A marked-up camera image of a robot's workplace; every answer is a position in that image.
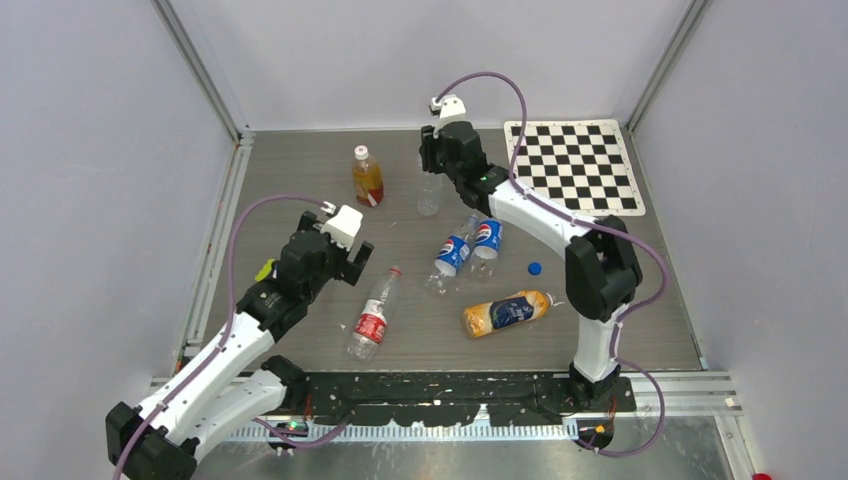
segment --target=white wall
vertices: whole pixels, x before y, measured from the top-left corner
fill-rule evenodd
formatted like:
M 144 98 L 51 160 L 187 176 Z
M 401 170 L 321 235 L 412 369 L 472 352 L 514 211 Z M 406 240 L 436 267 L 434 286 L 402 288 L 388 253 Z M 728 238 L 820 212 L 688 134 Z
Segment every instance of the white wall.
M 110 478 L 173 368 L 231 142 L 147 0 L 0 2 L 0 465 Z
M 769 472 L 845 478 L 848 3 L 717 0 L 637 133 L 711 364 Z
M 216 83 L 257 130 L 419 127 L 454 79 L 497 70 L 532 118 L 627 120 L 688 0 L 175 0 Z M 475 124 L 508 87 L 462 89 Z

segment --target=robotic arm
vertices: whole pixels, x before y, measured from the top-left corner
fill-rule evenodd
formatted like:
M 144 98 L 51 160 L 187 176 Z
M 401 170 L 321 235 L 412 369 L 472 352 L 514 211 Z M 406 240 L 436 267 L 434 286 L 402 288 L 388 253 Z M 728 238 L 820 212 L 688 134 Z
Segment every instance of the robotic arm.
M 435 127 L 421 128 L 422 168 L 447 174 L 467 206 L 517 226 L 565 260 L 566 294 L 580 316 L 570 378 L 579 392 L 579 403 L 586 405 L 598 399 L 621 370 L 615 361 L 618 339 L 613 339 L 613 330 L 642 281 L 633 246 L 613 235 L 569 222 L 530 201 L 529 187 L 516 188 L 505 168 L 487 161 L 480 136 L 466 120 L 465 106 L 456 95 L 446 95 L 439 101 L 434 98 L 430 112 L 439 120 Z M 627 232 L 617 217 L 596 219 L 547 198 L 537 199 L 568 217 Z
M 268 351 L 302 320 L 331 279 L 356 285 L 374 247 L 363 242 L 353 262 L 348 255 L 362 214 L 343 206 L 325 210 L 318 221 L 305 212 L 271 272 L 237 303 L 230 338 L 211 363 L 196 371 L 219 348 L 216 337 L 166 385 L 135 408 L 121 402 L 106 416 L 109 459 L 116 464 L 143 419 L 177 385 L 192 377 L 133 447 L 123 472 L 132 480 L 188 480 L 200 462 L 227 435 L 257 415 L 279 407 L 298 409 L 308 394 L 306 374 L 280 356 L 262 364 L 238 389 L 222 391 L 256 357 Z

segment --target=checkerboard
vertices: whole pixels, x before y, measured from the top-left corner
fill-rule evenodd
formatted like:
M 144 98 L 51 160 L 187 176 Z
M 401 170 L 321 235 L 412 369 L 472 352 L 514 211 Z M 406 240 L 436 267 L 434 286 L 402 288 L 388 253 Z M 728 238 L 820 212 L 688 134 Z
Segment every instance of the checkerboard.
M 506 122 L 512 156 L 521 122 Z M 527 122 L 515 175 L 540 195 L 594 216 L 641 216 L 645 204 L 615 120 Z

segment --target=orange bottle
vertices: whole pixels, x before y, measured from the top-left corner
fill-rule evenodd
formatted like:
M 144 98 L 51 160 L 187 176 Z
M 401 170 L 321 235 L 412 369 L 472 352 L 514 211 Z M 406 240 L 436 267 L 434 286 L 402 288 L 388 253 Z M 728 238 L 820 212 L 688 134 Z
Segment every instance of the orange bottle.
M 360 145 L 354 149 L 353 187 L 356 201 L 368 207 L 376 207 L 383 201 L 383 173 L 380 163 L 368 154 L 368 147 Z

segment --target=bottle cap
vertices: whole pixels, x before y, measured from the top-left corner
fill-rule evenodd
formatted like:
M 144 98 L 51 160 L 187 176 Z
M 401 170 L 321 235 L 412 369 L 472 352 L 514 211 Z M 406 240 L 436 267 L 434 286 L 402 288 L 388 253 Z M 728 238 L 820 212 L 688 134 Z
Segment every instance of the bottle cap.
M 365 160 L 368 158 L 368 147 L 360 145 L 353 149 L 353 154 L 356 155 L 357 160 Z

